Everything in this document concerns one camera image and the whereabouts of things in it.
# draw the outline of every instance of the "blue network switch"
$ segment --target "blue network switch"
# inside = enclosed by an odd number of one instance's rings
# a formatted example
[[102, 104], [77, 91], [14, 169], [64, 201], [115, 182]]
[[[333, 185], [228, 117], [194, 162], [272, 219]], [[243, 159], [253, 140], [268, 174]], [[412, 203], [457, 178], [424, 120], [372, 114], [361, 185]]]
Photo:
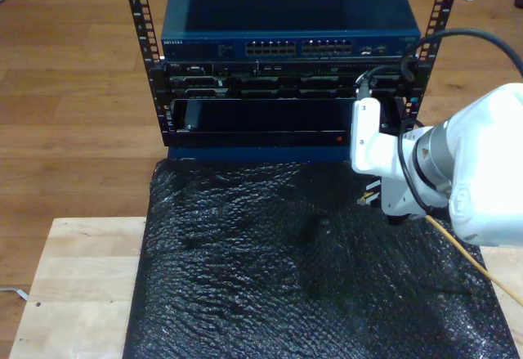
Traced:
[[420, 38], [408, 0], [168, 0], [167, 61], [400, 56]]

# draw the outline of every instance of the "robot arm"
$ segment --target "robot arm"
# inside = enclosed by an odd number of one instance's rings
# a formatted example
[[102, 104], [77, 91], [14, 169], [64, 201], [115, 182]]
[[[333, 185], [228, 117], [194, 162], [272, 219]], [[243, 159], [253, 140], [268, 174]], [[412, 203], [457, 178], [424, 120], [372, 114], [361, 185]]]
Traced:
[[[380, 103], [355, 103], [352, 168], [382, 177], [382, 210], [422, 217], [405, 181], [398, 138], [379, 132]], [[474, 245], [523, 246], [523, 84], [495, 89], [435, 127], [407, 132], [405, 162], [425, 204], [449, 205], [456, 234]]]

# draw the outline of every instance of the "black bubble wrap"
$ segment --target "black bubble wrap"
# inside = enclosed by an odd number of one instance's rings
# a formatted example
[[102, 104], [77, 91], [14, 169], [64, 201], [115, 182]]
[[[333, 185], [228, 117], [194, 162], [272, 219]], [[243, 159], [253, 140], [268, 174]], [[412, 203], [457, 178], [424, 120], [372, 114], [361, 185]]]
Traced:
[[370, 181], [161, 162], [124, 357], [518, 357], [491, 284], [424, 221], [357, 205]]

